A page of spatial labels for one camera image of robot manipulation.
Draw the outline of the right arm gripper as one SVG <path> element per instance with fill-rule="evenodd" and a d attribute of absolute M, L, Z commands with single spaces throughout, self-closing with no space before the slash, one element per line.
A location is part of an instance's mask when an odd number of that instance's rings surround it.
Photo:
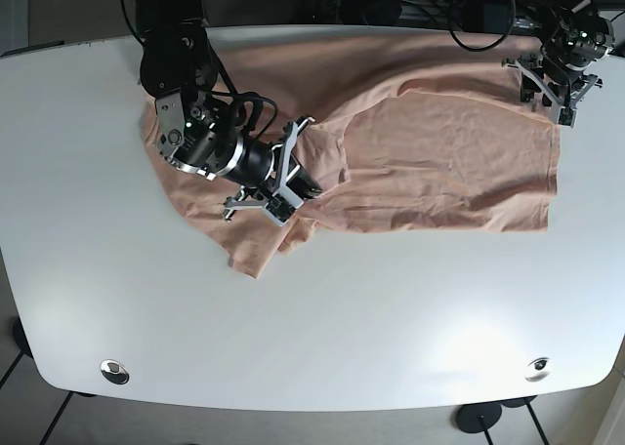
<path fill-rule="evenodd" d="M 293 155 L 299 135 L 313 122 L 313 117 L 303 116 L 287 123 L 275 143 L 237 141 L 230 162 L 222 170 L 224 179 L 239 185 L 237 193 L 224 203 L 225 221 L 241 211 L 260 210 L 267 216 L 265 207 L 275 196 L 299 210 L 305 201 L 321 194 L 320 185 Z"/>

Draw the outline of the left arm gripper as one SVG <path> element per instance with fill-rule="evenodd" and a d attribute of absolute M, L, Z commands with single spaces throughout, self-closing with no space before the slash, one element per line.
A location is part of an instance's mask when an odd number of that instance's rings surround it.
<path fill-rule="evenodd" d="M 588 66 L 603 57 L 604 53 L 592 56 L 588 50 L 574 49 L 561 59 L 542 49 L 539 55 L 503 59 L 501 65 L 521 74 L 521 103 L 531 103 L 541 95 L 542 105 L 549 109 L 549 113 L 553 104 L 570 106 L 578 112 L 579 103 L 588 92 L 593 87 L 603 86 L 598 75 L 585 73 Z"/>

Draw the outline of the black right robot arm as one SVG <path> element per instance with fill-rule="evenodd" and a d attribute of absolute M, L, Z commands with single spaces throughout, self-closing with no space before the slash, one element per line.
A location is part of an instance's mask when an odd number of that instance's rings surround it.
<path fill-rule="evenodd" d="M 153 97 L 160 125 L 159 155 L 177 170 L 238 185 L 224 204 L 228 221 L 238 211 L 261 210 L 284 225 L 321 193 L 293 149 L 313 123 L 303 116 L 286 124 L 276 142 L 257 127 L 274 101 L 240 92 L 206 34 L 202 0 L 134 0 L 124 21 L 143 48 L 140 82 Z"/>

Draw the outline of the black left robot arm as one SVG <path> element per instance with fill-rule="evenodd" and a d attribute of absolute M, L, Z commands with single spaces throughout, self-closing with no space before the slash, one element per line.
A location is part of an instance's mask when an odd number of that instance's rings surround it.
<path fill-rule="evenodd" d="M 502 45 L 515 30 L 537 38 L 536 54 L 502 65 L 521 73 L 521 102 L 541 94 L 551 121 L 571 127 L 578 104 L 603 85 L 586 69 L 616 45 L 613 21 L 603 12 L 623 15 L 624 0 L 451 0 L 447 20 L 452 39 L 473 53 Z"/>

